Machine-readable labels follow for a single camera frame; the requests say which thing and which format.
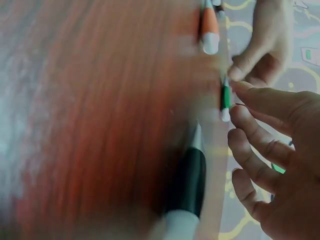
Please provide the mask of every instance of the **orange pen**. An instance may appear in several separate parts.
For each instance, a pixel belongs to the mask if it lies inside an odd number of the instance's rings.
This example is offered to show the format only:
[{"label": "orange pen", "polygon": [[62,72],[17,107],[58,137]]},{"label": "orange pen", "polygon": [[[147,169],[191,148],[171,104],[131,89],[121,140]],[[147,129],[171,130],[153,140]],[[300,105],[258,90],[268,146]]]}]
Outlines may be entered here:
[{"label": "orange pen", "polygon": [[211,0],[205,0],[201,31],[203,51],[208,55],[216,54],[220,41],[219,24]]}]

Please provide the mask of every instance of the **pen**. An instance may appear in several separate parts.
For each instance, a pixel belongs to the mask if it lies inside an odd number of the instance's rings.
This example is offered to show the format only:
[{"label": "pen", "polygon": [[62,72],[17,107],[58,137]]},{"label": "pen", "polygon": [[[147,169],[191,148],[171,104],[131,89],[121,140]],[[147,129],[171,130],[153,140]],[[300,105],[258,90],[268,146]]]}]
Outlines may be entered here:
[{"label": "pen", "polygon": [[193,240],[199,223],[206,182],[202,130],[197,123],[192,142],[178,163],[169,190],[164,240]]},{"label": "pen", "polygon": [[222,86],[222,121],[229,122],[230,121],[230,86],[229,86],[229,78],[224,77],[223,86]]},{"label": "pen", "polygon": [[208,55],[216,54],[220,41],[219,25],[211,0],[205,0],[201,32],[203,51]]}]

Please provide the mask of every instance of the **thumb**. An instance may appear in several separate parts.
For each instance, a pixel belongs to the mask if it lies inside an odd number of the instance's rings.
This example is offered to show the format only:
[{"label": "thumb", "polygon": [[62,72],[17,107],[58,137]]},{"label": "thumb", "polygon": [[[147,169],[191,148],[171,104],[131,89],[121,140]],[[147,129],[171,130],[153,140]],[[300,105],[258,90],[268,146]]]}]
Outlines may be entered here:
[{"label": "thumb", "polygon": [[252,38],[247,48],[233,58],[233,65],[228,71],[228,76],[235,81],[244,79],[267,52],[265,44],[258,44]]}]

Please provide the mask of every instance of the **green pen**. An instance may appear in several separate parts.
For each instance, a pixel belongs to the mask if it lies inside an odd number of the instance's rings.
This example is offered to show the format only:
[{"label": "green pen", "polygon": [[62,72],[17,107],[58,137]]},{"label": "green pen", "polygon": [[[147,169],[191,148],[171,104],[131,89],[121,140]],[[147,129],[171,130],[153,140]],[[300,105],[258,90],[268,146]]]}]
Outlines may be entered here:
[{"label": "green pen", "polygon": [[222,86],[222,93],[221,93],[221,110],[222,110],[222,121],[225,123],[230,121],[230,85],[229,85],[229,78],[224,77],[223,86]]}]

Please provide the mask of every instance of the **red wood surface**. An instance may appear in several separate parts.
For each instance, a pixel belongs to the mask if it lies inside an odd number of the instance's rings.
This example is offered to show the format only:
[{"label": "red wood surface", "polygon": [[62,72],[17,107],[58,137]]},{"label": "red wood surface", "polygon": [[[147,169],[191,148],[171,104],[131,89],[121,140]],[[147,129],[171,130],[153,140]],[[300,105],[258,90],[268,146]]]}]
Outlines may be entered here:
[{"label": "red wood surface", "polygon": [[200,4],[0,1],[2,226],[29,236],[123,206],[161,212],[202,97],[220,96]]}]

